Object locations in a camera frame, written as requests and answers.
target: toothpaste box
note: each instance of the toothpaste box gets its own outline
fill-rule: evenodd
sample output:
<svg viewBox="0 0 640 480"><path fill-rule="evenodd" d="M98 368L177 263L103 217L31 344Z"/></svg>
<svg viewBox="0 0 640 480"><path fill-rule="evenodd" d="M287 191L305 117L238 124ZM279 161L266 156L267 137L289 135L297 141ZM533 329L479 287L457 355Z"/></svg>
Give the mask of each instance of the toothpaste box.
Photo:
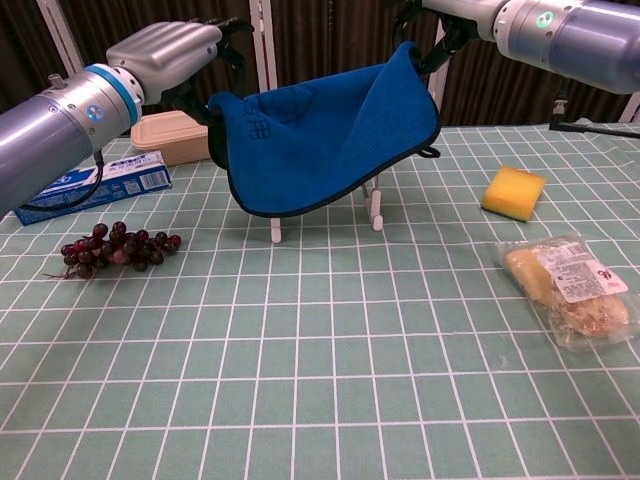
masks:
<svg viewBox="0 0 640 480"><path fill-rule="evenodd" d="M94 185L98 167L71 170L33 198L29 205L57 207L85 195ZM105 163L98 189L80 205L50 212L18 208L14 213L23 225L42 222L125 198L171 187L171 176L160 152L149 152Z"/></svg>

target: table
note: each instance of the table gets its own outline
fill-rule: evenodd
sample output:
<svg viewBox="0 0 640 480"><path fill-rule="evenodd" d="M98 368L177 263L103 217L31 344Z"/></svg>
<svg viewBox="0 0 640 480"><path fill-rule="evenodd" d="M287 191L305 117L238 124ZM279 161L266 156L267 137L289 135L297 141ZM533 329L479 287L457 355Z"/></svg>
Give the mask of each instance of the table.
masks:
<svg viewBox="0 0 640 480"><path fill-rule="evenodd" d="M0 478L640 478L640 341L556 348L495 253L577 230L640 292L640 143L528 126L436 146L381 175L383 232L358 190L273 245L212 162L172 168L160 194L5 218ZM502 164L548 179L529 223L479 209ZM43 276L116 220L181 251Z"/></svg>

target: grapes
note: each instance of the grapes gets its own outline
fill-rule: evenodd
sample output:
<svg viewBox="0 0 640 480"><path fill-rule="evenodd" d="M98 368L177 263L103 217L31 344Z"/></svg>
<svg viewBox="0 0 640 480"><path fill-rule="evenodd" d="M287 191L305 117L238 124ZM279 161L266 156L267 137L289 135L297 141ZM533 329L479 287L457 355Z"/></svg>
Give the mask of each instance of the grapes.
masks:
<svg viewBox="0 0 640 480"><path fill-rule="evenodd" d="M122 250L127 255L133 255L134 253L136 253L136 251L138 250L138 243L136 242L135 238L130 238L129 240L124 242Z"/></svg>
<svg viewBox="0 0 640 480"><path fill-rule="evenodd" d="M116 222L111 227L112 232L127 233L127 225L124 222Z"/></svg>
<svg viewBox="0 0 640 480"><path fill-rule="evenodd" d="M113 261L118 265L126 265L131 261L131 256L122 249L119 249L113 254Z"/></svg>
<svg viewBox="0 0 640 480"><path fill-rule="evenodd" d="M109 262L104 258L96 258L95 261L93 262L93 266L96 267L98 270L102 270L109 266Z"/></svg>
<svg viewBox="0 0 640 480"><path fill-rule="evenodd" d="M147 269L146 260L136 260L135 262L133 262L133 269L136 272L144 272Z"/></svg>
<svg viewBox="0 0 640 480"><path fill-rule="evenodd" d="M85 251L85 252L80 252L78 254L78 261L80 263L86 263L86 264L91 264L93 263L93 259L95 257L93 256L93 253L89 252L89 251Z"/></svg>
<svg viewBox="0 0 640 480"><path fill-rule="evenodd" d="M168 253L176 253L178 251L178 244L175 242L167 242L164 246L164 249Z"/></svg>
<svg viewBox="0 0 640 480"><path fill-rule="evenodd" d="M151 256L151 252L153 252L152 247L150 245L144 245L138 252L138 256L140 258L149 258Z"/></svg>
<svg viewBox="0 0 640 480"><path fill-rule="evenodd" d="M158 245L162 246L165 243L167 243L167 234L164 232L158 232L156 234L156 242L158 243Z"/></svg>
<svg viewBox="0 0 640 480"><path fill-rule="evenodd" d="M84 252L87 250L87 241L84 238L76 241L76 243L73 244L73 249L76 253Z"/></svg>
<svg viewBox="0 0 640 480"><path fill-rule="evenodd" d="M111 230L109 232L109 240L115 244L123 243L125 241L126 234L119 230Z"/></svg>
<svg viewBox="0 0 640 480"><path fill-rule="evenodd" d="M175 243L178 248L182 245L182 238L180 238L180 235L171 235L167 241Z"/></svg>
<svg viewBox="0 0 640 480"><path fill-rule="evenodd" d="M87 247L87 250L97 250L102 246L102 239L91 237L91 238L87 238L84 243L85 243L85 246Z"/></svg>
<svg viewBox="0 0 640 480"><path fill-rule="evenodd" d="M71 255L72 253L75 253L75 249L73 248L73 244L67 244L64 247L62 247L60 249L60 253L62 254L63 257L66 257L67 255Z"/></svg>
<svg viewBox="0 0 640 480"><path fill-rule="evenodd" d="M149 232L147 232L146 230L138 230L136 232L136 240L138 240L140 243L144 243L147 240L149 240Z"/></svg>
<svg viewBox="0 0 640 480"><path fill-rule="evenodd" d="M73 267L78 264L78 254L72 253L71 255L64 256L64 264Z"/></svg>
<svg viewBox="0 0 640 480"><path fill-rule="evenodd" d="M111 242L105 242L102 244L102 247L100 247L100 255L103 258L109 258L115 251L116 249Z"/></svg>
<svg viewBox="0 0 640 480"><path fill-rule="evenodd" d="M60 248L67 271L53 277L77 275L90 279L110 265L131 265L136 272L143 273L149 267L162 265L165 255L177 252L181 244L179 235L169 236L162 231L152 235L146 229L128 232L124 222L115 222L111 229L104 223L97 223L90 236L83 236Z"/></svg>
<svg viewBox="0 0 640 480"><path fill-rule="evenodd" d="M154 250L153 252L151 252L149 262L151 262L153 265L162 265L164 263L164 256L158 250Z"/></svg>
<svg viewBox="0 0 640 480"><path fill-rule="evenodd" d="M98 223L95 227L93 227L93 232L91 232L94 238L103 239L109 233L109 227L107 227L104 223Z"/></svg>
<svg viewBox="0 0 640 480"><path fill-rule="evenodd" d="M93 275L93 267L91 267L91 265L88 265L86 263L81 263L76 268L76 273L80 278L85 278L85 279L91 278L91 276Z"/></svg>

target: grape stem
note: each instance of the grape stem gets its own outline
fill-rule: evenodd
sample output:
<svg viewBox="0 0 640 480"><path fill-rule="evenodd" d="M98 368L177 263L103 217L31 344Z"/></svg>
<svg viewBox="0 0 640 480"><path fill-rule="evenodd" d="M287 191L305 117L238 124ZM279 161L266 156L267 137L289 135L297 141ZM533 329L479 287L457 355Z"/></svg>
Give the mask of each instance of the grape stem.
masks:
<svg viewBox="0 0 640 480"><path fill-rule="evenodd" d="M67 267L67 271L65 273L63 273L63 274L60 274L60 275L51 275L51 274L48 274L48 273L43 273L43 275L45 277L49 277L49 278L63 278L65 280L67 280L69 278L73 278L75 276L75 274L76 274L76 272L72 272L71 271L72 268L73 267Z"/></svg>

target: yellow sponge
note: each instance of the yellow sponge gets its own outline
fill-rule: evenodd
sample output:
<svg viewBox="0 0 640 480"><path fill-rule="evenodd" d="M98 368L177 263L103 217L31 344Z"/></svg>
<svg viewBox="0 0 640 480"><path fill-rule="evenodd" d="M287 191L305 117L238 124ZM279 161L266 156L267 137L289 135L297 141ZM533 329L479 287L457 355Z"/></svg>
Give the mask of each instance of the yellow sponge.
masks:
<svg viewBox="0 0 640 480"><path fill-rule="evenodd" d="M484 194L482 208L526 222L545 184L540 175L502 166Z"/></svg>

